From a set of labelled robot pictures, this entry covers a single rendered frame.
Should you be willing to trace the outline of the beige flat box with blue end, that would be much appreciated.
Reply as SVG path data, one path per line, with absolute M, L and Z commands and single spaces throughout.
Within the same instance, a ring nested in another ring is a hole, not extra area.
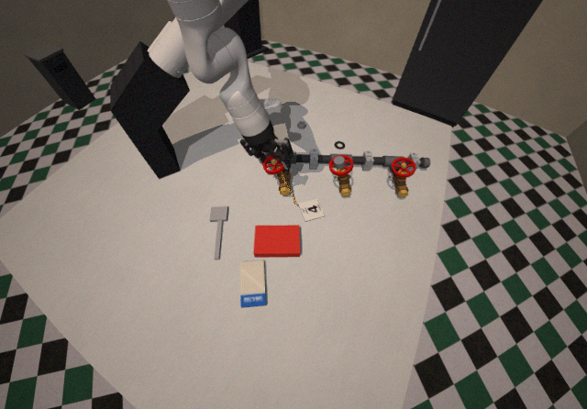
M 266 305 L 264 260 L 240 262 L 240 307 Z

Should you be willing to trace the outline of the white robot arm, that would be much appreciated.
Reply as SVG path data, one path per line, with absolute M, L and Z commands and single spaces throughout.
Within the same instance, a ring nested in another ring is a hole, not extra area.
M 258 98 L 243 41 L 234 30 L 222 28 L 249 0 L 167 1 L 175 19 L 150 45 L 151 59 L 176 78 L 190 67 L 203 83 L 215 83 L 230 72 L 220 98 L 241 135 L 260 134 L 270 123 L 267 114 L 281 110 L 282 102 Z

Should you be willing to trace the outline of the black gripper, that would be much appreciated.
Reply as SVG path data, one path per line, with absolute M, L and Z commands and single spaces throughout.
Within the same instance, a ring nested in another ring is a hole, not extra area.
M 250 156 L 255 156 L 262 166 L 263 162 L 267 159 L 263 152 L 268 152 L 273 157 L 277 157 L 281 160 L 282 165 L 286 170 L 289 169 L 291 165 L 290 159 L 294 154 L 290 140 L 288 138 L 285 138 L 284 140 L 278 139 L 274 135 L 271 121 L 269 125 L 260 132 L 260 134 L 252 137 L 245 137 L 242 135 L 242 137 L 243 138 L 239 143 Z M 275 152 L 276 147 L 277 150 Z M 280 153 L 282 153 L 282 155 Z

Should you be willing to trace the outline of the grey cylinder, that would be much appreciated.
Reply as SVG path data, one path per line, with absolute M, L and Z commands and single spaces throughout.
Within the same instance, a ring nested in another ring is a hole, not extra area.
M 337 169 L 342 169 L 345 167 L 345 159 L 342 156 L 337 156 L 334 159 L 334 165 Z

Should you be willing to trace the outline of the red rectangular block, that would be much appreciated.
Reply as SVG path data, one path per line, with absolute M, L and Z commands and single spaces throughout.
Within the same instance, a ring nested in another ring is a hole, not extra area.
M 299 226 L 255 226 L 255 257 L 300 257 Z

